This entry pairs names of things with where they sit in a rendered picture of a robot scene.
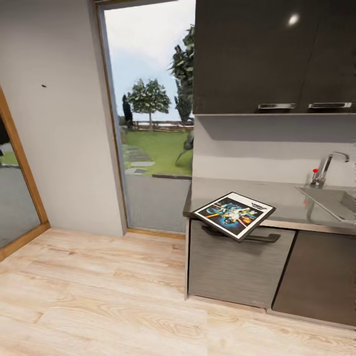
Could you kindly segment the poster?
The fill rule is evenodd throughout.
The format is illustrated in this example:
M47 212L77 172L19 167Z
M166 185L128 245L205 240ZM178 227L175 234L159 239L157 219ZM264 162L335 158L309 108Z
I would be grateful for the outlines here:
M191 214L241 243L275 210L276 207L231 191Z

